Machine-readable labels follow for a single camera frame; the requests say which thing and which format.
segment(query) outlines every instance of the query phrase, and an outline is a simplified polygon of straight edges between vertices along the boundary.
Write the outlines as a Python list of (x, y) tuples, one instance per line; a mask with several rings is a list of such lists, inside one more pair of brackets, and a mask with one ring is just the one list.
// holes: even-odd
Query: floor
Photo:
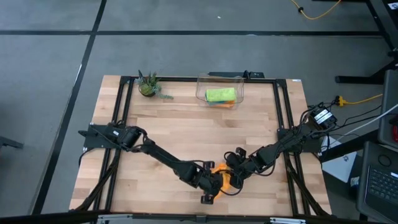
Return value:
[[(309, 15), (334, 4), (298, 2)], [(92, 30), (100, 4), (2, 0), (0, 30)], [(377, 26), (366, 5), (354, 2), (309, 21), (289, 0), (108, 0), (98, 30), (377, 31)], [(25, 144), (22, 150), (0, 151), (0, 217), (29, 213), (88, 43), (88, 35), (0, 35), (0, 135)], [(336, 95), (357, 101), (380, 94), (382, 86), (337, 84), (334, 76), (370, 75), (390, 61), (387, 52), (380, 37), (98, 35), (79, 73), (83, 81), (43, 212), (68, 209), (84, 141), (77, 131), (91, 121), (103, 75), (136, 75), (138, 69), (181, 76), (258, 71), (270, 78), (301, 79), (311, 105)], [(343, 121), (380, 103), (376, 99), (333, 112)], [(334, 215), (359, 217), (353, 203), (334, 194), (332, 185), (327, 188)]]

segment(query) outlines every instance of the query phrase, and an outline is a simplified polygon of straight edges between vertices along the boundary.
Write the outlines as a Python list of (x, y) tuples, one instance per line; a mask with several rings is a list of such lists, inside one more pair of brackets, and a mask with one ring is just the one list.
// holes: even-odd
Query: clear plastic container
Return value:
[(236, 109), (243, 101), (244, 80), (242, 77), (225, 78), (199, 74), (196, 97), (200, 106)]

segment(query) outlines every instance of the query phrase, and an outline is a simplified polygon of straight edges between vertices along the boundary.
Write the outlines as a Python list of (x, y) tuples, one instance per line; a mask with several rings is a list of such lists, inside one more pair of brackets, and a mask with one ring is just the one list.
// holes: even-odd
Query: potted plant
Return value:
[(138, 76), (135, 82), (138, 84), (139, 92), (146, 97), (152, 97), (157, 95), (162, 99), (173, 99), (172, 96), (162, 94), (162, 87), (158, 84), (159, 78), (156, 78), (156, 72), (151, 74), (149, 72), (148, 76), (143, 76), (141, 71), (138, 70)]

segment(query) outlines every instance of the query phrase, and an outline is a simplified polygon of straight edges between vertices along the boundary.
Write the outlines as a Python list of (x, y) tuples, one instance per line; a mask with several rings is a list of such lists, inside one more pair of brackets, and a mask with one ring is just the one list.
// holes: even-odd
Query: green sponge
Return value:
[(236, 100), (234, 88), (220, 88), (206, 90), (206, 100), (209, 102)]

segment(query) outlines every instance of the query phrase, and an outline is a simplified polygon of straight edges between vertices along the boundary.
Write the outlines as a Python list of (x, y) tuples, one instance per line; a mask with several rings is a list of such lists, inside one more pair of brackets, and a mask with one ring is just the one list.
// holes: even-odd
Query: wooden tabletop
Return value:
[[(93, 115), (95, 124), (111, 121), (120, 76), (106, 75), (99, 91)], [(307, 103), (300, 80), (286, 80), (294, 117), (299, 123)], [(161, 82), (162, 92), (173, 100), (143, 97), (134, 84), (127, 125), (144, 128), (160, 147), (181, 160), (200, 159), (225, 163), (223, 154), (242, 147), (252, 151), (277, 140), (274, 92), (271, 84), (245, 83), (244, 101), (236, 110), (205, 108), (198, 105), (195, 82)], [(124, 88), (121, 108), (127, 87)], [(287, 124), (282, 90), (281, 105)], [(93, 190), (100, 175), (104, 149), (85, 155), (81, 161), (70, 208), (79, 206)], [(330, 211), (319, 161), (301, 154), (305, 183), (322, 208)], [(103, 190), (100, 208), (108, 187)], [(302, 203), (296, 186), (299, 211)], [(146, 154), (122, 152), (112, 202), (112, 212), (176, 213), (209, 215), (280, 215), (291, 216), (289, 189), (283, 156), (277, 160), (269, 177), (252, 175), (244, 181), (240, 194), (222, 195), (213, 205), (203, 205), (203, 191), (183, 183), (167, 166)]]

